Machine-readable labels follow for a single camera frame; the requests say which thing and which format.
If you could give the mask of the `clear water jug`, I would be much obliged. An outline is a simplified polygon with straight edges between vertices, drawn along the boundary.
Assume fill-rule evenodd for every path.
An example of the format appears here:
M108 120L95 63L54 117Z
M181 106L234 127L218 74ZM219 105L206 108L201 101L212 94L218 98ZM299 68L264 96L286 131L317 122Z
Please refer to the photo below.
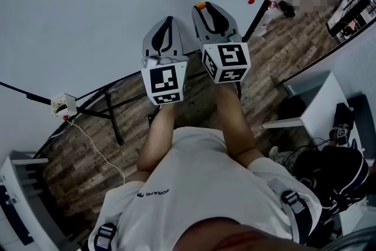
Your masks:
M267 32L267 27L270 24L270 22L279 16L280 10L278 3L276 1L269 1L269 6L261 19L261 36L263 36Z

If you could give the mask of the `white whiteboard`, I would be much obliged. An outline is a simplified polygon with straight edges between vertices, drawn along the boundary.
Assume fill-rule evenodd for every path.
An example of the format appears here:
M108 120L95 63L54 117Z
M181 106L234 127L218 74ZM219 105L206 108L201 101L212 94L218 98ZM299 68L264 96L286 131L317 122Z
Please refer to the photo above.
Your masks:
M196 50L192 8L210 1L246 33L264 0L0 0L0 105L21 91L82 96L141 69L142 41L173 16L185 52Z

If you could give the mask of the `white shelf unit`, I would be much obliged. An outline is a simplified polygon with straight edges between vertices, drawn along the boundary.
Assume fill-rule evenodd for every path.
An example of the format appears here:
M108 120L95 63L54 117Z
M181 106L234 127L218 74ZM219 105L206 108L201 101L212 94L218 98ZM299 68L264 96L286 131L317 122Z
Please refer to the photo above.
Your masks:
M15 208L22 223L33 241L42 251L63 251L66 236L57 226L40 199L41 189L33 187L38 181L21 174L20 168L28 165L48 163L47 158L13 159L7 156L0 168L0 178L8 192L11 205Z

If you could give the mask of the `white desk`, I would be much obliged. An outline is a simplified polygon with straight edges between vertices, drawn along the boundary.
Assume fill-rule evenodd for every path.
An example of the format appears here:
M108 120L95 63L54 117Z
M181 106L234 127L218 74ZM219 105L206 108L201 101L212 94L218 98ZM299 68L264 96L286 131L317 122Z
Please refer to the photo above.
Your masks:
M290 96L299 96L306 104L305 111L298 117L268 121L264 129L304 127L318 146L324 147L333 128L337 104L347 105L345 95L332 72L324 72L304 81L287 85Z

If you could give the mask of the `spare hand-held gripper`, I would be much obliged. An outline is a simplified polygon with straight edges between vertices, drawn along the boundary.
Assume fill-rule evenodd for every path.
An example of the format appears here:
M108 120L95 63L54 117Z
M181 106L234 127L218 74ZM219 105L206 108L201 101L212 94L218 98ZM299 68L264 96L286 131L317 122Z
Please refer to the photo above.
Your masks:
M329 132L331 146L349 147L349 138L352 128L346 123L340 123L334 126Z

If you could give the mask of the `white box with red button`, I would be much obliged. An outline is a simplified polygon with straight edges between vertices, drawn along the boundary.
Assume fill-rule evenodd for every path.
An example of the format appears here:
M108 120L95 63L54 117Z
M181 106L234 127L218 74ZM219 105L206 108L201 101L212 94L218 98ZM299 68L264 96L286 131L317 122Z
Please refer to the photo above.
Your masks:
M56 119L76 115L78 112L76 98L70 94L62 93L51 99L51 110Z

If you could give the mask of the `person's right leg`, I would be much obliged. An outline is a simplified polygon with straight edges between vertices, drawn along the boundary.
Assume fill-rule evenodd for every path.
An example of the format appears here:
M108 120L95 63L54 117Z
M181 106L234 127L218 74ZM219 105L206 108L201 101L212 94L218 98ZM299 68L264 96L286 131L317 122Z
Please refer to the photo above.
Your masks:
M278 146L273 146L268 153L268 158L282 165L290 174L293 174L293 167L299 154L298 151L280 152Z

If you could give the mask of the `black folding table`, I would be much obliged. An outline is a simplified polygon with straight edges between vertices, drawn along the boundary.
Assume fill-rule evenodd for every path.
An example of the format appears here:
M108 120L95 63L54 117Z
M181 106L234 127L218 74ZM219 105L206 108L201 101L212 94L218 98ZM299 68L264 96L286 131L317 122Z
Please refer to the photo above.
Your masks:
M326 23L328 33L344 41L376 18L376 0L343 0Z

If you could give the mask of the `black box device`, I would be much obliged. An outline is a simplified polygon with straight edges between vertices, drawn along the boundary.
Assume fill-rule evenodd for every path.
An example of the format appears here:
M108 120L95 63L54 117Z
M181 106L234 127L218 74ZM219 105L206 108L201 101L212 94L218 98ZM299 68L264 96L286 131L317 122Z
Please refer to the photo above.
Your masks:
M354 121L354 112L345 103L338 103L335 110L333 127L347 125L349 130L352 130Z

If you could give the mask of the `person's right forearm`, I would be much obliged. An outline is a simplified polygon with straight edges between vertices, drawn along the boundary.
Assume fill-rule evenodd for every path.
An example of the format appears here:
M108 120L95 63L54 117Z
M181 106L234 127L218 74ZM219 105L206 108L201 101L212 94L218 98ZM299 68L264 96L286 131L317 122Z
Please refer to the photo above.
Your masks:
M254 136L231 83L214 86L217 115L229 155L233 158L255 148Z

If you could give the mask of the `person's chin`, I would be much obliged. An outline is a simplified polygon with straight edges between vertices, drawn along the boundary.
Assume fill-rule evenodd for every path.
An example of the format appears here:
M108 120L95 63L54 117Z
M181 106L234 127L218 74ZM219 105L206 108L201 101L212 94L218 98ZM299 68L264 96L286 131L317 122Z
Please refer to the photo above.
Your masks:
M173 251L319 251L263 232L235 220L217 217L199 221L179 238Z

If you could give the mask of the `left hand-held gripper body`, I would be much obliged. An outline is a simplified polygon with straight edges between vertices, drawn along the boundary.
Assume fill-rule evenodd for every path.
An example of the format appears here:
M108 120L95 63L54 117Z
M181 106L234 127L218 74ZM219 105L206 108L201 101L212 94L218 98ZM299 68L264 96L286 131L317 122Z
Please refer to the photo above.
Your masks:
M141 70L148 98L154 105L181 102L184 99L187 56L158 56L160 64Z

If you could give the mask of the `dark blue mat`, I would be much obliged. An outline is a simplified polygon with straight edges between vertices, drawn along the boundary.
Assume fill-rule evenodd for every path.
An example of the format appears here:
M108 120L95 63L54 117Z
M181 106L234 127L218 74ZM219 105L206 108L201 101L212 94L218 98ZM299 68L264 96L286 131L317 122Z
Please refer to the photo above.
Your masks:
M366 159L376 159L376 127L370 105L365 94L358 94L347 99L354 110L355 124Z

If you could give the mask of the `small white module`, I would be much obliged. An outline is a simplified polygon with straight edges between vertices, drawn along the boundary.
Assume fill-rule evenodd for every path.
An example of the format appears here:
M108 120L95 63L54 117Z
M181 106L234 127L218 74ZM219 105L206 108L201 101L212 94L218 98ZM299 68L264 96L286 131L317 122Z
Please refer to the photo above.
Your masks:
M160 64L160 58L158 56L147 56L143 58L143 64L145 68L153 68Z

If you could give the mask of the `black whiteboard stand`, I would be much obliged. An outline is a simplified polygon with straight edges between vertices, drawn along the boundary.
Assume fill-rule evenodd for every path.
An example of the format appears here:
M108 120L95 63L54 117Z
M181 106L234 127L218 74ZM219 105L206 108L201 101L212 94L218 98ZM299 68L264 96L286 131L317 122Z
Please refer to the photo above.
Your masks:
M141 71L132 73L132 74L130 74L128 76L125 76L125 77L120 78L120 79L118 79L116 81L113 81L113 82L111 82L111 83L109 83L109 84L107 84L107 85L105 85L103 87L100 87L100 88L98 88L98 89L96 89L96 90L94 90L94 91L92 91L90 93L87 93L86 95L84 95L84 96L82 96L80 98L77 98L77 101L78 101L81 98L84 98L84 97L86 97L86 96L88 96L90 94L93 94L94 92L96 93L96 96L100 96L100 95L104 94L104 96L105 96L105 103L107 105L107 108L104 109L104 110L102 110L102 111L100 111L100 112L96 112L96 111L93 111L93 110L90 110L90 109L86 109L86 106L82 105L80 107L77 107L77 114L76 115L78 115L78 114L85 114L85 115L89 115L89 116L94 116L94 117L98 117L98 118L103 118L103 119L110 120L111 124L112 124L112 128L113 128L114 134L115 134L115 138L116 138L117 144L119 146L122 146L124 144L124 140L121 138L121 136L119 134L118 125L116 123L116 118L114 116L114 112L113 111L115 109L121 107L121 106L124 106L124 105L126 105L128 103L131 103L133 101L136 101L138 99L141 99L141 98L145 97L146 93L143 93L141 95L132 97L132 98L130 98L128 100L125 100L125 101L122 101L122 102L120 102L118 104L112 105L111 104L111 97L110 97L110 95L108 93L108 90L110 88L112 88L113 86L115 86L116 84L118 84L119 82L123 82L125 80L130 79L130 78L133 78L134 76L136 76L136 75L138 75L140 73L141 73Z

